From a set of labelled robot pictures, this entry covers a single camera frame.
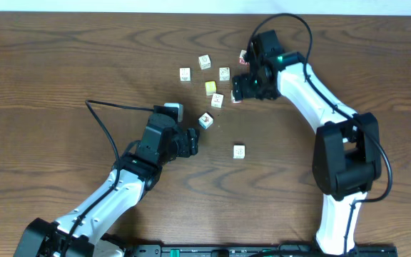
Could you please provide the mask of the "white block below yellow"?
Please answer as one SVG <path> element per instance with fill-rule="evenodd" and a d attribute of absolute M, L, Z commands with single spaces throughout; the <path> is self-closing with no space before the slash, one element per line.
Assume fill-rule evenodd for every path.
<path fill-rule="evenodd" d="M 221 108 L 222 108 L 222 105 L 223 105 L 223 99 L 224 99 L 224 95 L 214 93 L 214 94 L 212 95 L 212 99 L 211 99 L 211 103 L 210 103 L 210 104 L 211 104 L 211 106 L 214 107 L 214 108 L 219 108 L 219 109 L 221 109 Z"/>

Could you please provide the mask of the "red M letter block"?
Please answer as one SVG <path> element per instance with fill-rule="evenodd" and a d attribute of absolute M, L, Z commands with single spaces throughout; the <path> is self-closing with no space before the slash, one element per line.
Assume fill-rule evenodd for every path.
<path fill-rule="evenodd" d="M 242 50 L 240 52 L 240 56 L 239 56 L 239 63 L 243 64 L 243 65 L 248 65 L 248 63 L 245 61 L 245 55 L 247 54 L 246 50 Z"/>

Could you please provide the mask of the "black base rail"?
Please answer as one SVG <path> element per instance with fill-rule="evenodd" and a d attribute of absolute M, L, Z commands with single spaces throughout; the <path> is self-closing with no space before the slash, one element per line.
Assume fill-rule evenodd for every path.
<path fill-rule="evenodd" d="M 283 251 L 282 256 L 296 256 L 290 251 L 302 253 L 321 252 L 315 247 L 305 243 L 288 243 L 279 246 L 161 246 L 139 245 L 131 246 L 125 250 L 124 256 L 130 257 L 246 257 L 257 253 Z"/>

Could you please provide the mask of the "white block blue side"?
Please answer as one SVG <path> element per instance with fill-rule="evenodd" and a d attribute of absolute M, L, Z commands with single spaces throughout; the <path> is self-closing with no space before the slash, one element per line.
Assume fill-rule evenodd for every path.
<path fill-rule="evenodd" d="M 244 159 L 245 158 L 245 145 L 234 145 L 233 146 L 233 158 L 234 159 Z"/>

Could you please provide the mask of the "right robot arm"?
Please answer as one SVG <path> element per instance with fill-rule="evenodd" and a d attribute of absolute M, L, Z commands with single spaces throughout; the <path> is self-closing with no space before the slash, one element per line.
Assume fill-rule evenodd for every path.
<path fill-rule="evenodd" d="M 233 77 L 233 97 L 276 99 L 283 96 L 315 133 L 312 172 L 323 193 L 320 227 L 315 234 L 322 253 L 344 256 L 355 251 L 357 217 L 384 157 L 377 119 L 359 114 L 335 97 L 298 52 L 254 54 L 242 51 L 247 74 Z"/>

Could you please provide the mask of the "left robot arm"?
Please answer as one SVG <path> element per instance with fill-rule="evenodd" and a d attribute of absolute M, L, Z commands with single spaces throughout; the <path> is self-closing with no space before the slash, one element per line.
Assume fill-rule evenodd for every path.
<path fill-rule="evenodd" d="M 129 144 L 107 180 L 54 222 L 32 221 L 15 256 L 92 256 L 105 232 L 157 184 L 163 165 L 198 153 L 198 139 L 198 129 L 183 130 L 175 118 L 150 115 L 141 141 Z"/>

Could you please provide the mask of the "white block centre top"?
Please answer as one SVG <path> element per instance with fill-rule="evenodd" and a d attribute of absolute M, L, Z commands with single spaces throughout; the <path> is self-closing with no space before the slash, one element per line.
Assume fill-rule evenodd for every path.
<path fill-rule="evenodd" d="M 221 81 L 230 80 L 230 68 L 229 67 L 220 67 L 219 68 L 219 79 Z"/>

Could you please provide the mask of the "leftmost white letter block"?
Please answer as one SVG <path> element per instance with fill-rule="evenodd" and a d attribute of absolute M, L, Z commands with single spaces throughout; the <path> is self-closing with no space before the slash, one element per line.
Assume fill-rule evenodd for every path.
<path fill-rule="evenodd" d="M 180 81 L 190 81 L 191 80 L 191 69 L 189 67 L 179 68 Z"/>

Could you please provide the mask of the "white block red side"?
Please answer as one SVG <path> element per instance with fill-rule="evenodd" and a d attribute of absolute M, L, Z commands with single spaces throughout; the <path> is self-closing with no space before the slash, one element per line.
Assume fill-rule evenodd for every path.
<path fill-rule="evenodd" d="M 233 104 L 238 104 L 242 102 L 242 96 L 240 93 L 236 93 L 234 91 L 230 92 L 231 101 Z"/>

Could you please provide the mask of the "apple block blue side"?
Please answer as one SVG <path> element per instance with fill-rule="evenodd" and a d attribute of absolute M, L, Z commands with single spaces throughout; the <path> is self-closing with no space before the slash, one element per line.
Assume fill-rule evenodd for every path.
<path fill-rule="evenodd" d="M 203 129 L 208 129 L 212 124 L 213 124 L 213 121 L 214 121 L 214 119 L 213 119 L 213 117 L 209 114 L 209 113 L 207 113 L 207 112 L 205 112 L 199 119 L 198 119 L 198 122 L 199 122 L 199 124 L 201 125 L 201 127 L 203 128 Z"/>

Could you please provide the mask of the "white block upper left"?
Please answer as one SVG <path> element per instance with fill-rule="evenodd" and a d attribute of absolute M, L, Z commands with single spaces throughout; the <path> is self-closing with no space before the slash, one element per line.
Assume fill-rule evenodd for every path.
<path fill-rule="evenodd" d="M 198 57 L 198 63 L 201 70 L 209 69 L 211 67 L 211 59 L 209 55 L 202 55 Z"/>

